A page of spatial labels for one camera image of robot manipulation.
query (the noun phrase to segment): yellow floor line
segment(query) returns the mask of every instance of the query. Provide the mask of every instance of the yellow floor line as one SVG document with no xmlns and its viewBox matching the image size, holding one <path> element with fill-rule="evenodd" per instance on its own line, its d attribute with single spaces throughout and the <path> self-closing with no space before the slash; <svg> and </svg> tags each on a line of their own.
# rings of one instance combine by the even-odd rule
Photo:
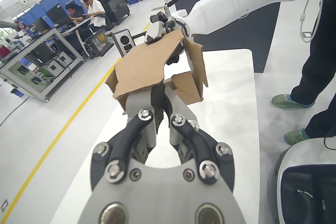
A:
<svg viewBox="0 0 336 224">
<path fill-rule="evenodd" d="M 150 23 L 148 23 L 148 25 L 143 29 L 143 32 L 148 29 Z M 66 129 L 70 126 L 70 124 L 72 123 L 72 121 L 76 118 L 76 116 L 80 113 L 80 111 L 83 109 L 83 107 L 88 103 L 88 101 L 91 99 L 91 97 L 95 94 L 95 92 L 98 90 L 98 88 L 104 83 L 104 81 L 108 78 L 108 76 L 112 73 L 114 66 L 121 60 L 121 58 L 119 58 L 116 63 L 114 63 L 114 65 L 112 66 L 112 68 L 105 74 L 105 76 L 100 80 L 100 82 L 98 82 L 98 84 L 95 86 L 95 88 L 90 92 L 90 94 L 85 98 L 85 100 L 81 103 L 81 105 L 77 108 L 77 110 L 74 112 L 74 114 L 70 117 L 70 119 L 66 122 L 66 124 L 64 125 L 64 127 L 60 130 L 60 132 L 57 134 L 57 136 L 55 137 L 55 139 L 53 140 L 53 142 L 49 145 L 49 147 L 47 148 L 47 150 L 44 152 L 44 154 L 42 155 L 42 157 L 39 159 L 39 161 L 37 162 L 37 164 L 35 165 L 35 167 L 33 168 L 33 170 L 31 171 L 31 173 L 29 174 L 28 178 L 26 179 L 26 181 L 23 183 L 22 187 L 20 188 L 20 190 L 18 191 L 18 193 L 16 194 L 16 196 L 14 197 L 13 201 L 11 202 L 11 204 L 9 205 L 7 212 L 5 214 L 5 216 L 3 217 L 3 219 L 0 221 L 1 224 L 5 224 L 6 221 L 8 220 L 8 218 L 10 217 L 13 209 L 15 208 L 16 204 L 18 203 L 19 199 L 21 198 L 22 194 L 24 193 L 24 191 L 26 190 L 26 188 L 28 187 L 29 183 L 31 182 L 31 180 L 33 179 L 33 177 L 35 176 L 35 174 L 37 173 L 38 169 L 41 167 L 42 163 L 45 161 L 45 159 L 47 158 L 47 156 L 50 154 L 51 150 L 55 147 L 56 143 L 60 140 L 60 138 L 62 137 L 62 135 L 64 134 L 64 132 L 66 131 Z"/>
</svg>

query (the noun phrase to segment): green sneaker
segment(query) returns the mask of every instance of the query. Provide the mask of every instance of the green sneaker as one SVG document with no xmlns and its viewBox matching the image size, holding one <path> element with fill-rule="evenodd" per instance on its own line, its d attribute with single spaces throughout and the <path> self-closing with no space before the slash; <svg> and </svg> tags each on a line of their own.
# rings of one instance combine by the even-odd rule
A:
<svg viewBox="0 0 336 224">
<path fill-rule="evenodd" d="M 306 131 L 304 128 L 299 129 L 297 131 L 291 131 L 288 133 L 285 133 L 284 140 L 289 145 L 294 145 L 300 141 L 304 141 L 306 139 L 309 139 L 309 136 L 307 136 Z"/>
<path fill-rule="evenodd" d="M 272 104 L 280 108 L 310 108 L 315 104 L 315 102 L 310 105 L 302 105 L 294 102 L 291 99 L 290 94 L 280 94 L 272 98 Z"/>
</svg>

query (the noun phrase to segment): white table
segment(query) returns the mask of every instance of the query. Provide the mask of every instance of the white table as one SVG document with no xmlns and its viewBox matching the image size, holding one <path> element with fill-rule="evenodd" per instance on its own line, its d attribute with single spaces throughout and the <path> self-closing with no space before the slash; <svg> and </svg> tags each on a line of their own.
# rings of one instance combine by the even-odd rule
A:
<svg viewBox="0 0 336 224">
<path fill-rule="evenodd" d="M 85 47 L 85 44 L 84 44 L 83 41 L 82 41 L 82 38 L 81 38 L 80 35 L 79 35 L 78 28 L 79 28 L 81 25 L 83 25 L 84 23 L 87 23 L 87 22 L 90 21 L 90 20 L 91 20 L 91 18 L 87 18 L 87 19 L 81 21 L 78 25 L 76 25 L 76 26 L 74 26 L 74 27 L 72 27 L 72 28 L 70 28 L 70 29 L 68 29 L 67 31 L 65 31 L 65 32 L 62 33 L 62 36 L 65 37 L 65 36 L 71 34 L 73 31 L 75 31 L 75 33 L 76 33 L 76 35 L 77 35 L 77 38 L 78 38 L 78 41 L 79 41 L 79 43 L 82 45 L 83 50 L 85 51 L 85 53 L 86 53 L 86 55 L 87 55 L 88 57 L 89 57 L 90 55 L 89 55 L 88 51 L 86 50 L 86 47 Z"/>
<path fill-rule="evenodd" d="M 249 50 L 203 52 L 209 87 L 204 100 L 190 105 L 201 129 L 219 142 L 228 143 L 234 154 L 234 197 L 247 224 L 257 224 L 259 214 L 259 130 L 254 86 L 252 53 Z M 185 54 L 177 64 L 165 66 L 165 79 L 189 71 Z M 127 116 L 117 106 L 94 146 L 108 141 L 125 128 Z M 90 163 L 88 154 L 69 187 L 51 224 L 75 224 L 90 197 Z M 169 146 L 168 121 L 160 125 L 156 147 L 147 165 L 167 168 L 180 165 L 177 152 Z"/>
</svg>

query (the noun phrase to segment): cardboard flap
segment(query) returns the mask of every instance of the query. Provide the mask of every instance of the cardboard flap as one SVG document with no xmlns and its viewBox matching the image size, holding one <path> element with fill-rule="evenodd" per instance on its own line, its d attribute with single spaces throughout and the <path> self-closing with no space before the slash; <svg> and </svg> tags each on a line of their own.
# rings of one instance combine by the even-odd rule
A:
<svg viewBox="0 0 336 224">
<path fill-rule="evenodd" d="M 203 84 L 208 87 L 207 75 L 205 72 L 205 65 L 203 60 L 203 46 L 189 40 L 185 41 L 187 48 L 187 58 L 191 69 L 193 79 L 195 81 L 198 94 L 203 96 Z"/>
<path fill-rule="evenodd" d="M 175 30 L 153 44 L 135 46 L 114 67 L 112 79 L 117 82 L 112 82 L 116 85 L 113 98 L 118 100 L 127 93 L 161 83 L 165 63 L 184 38 L 181 30 Z"/>
<path fill-rule="evenodd" d="M 192 73 L 185 72 L 171 77 L 174 83 L 174 92 L 181 98 L 181 100 L 186 104 L 190 105 L 203 100 L 203 97 L 199 96 L 198 89 L 194 83 Z"/>
</svg>

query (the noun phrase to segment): white floor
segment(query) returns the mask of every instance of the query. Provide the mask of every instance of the white floor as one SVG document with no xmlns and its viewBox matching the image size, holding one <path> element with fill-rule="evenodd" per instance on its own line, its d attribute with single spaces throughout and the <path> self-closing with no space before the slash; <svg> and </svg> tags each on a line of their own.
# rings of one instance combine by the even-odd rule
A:
<svg viewBox="0 0 336 224">
<path fill-rule="evenodd" d="M 305 127 L 312 115 L 328 106 L 335 93 L 334 80 L 309 110 L 285 111 L 270 104 L 272 96 L 289 93 L 298 84 L 302 65 L 309 55 L 309 44 L 304 44 L 299 37 L 299 18 L 305 1 L 281 4 L 265 72 L 255 75 L 261 151 L 260 224 L 271 223 L 266 184 L 279 153 L 288 147 L 283 134 Z M 308 6 L 305 30 L 312 29 L 318 1 L 311 0 Z M 113 31 L 128 28 L 132 34 L 142 32 L 149 23 L 149 16 L 154 14 L 150 10 L 161 5 L 163 0 L 143 0 L 132 5 L 131 16 Z M 119 53 L 113 47 L 104 57 L 87 62 L 48 104 L 29 99 L 0 128 L 0 205 L 5 199 L 10 204 L 13 202 L 48 146 L 118 58 Z M 8 86 L 1 84 L 0 122 L 22 101 L 9 93 Z M 46 157 L 6 223 L 50 223 L 116 106 L 111 91 L 102 84 Z"/>
</svg>

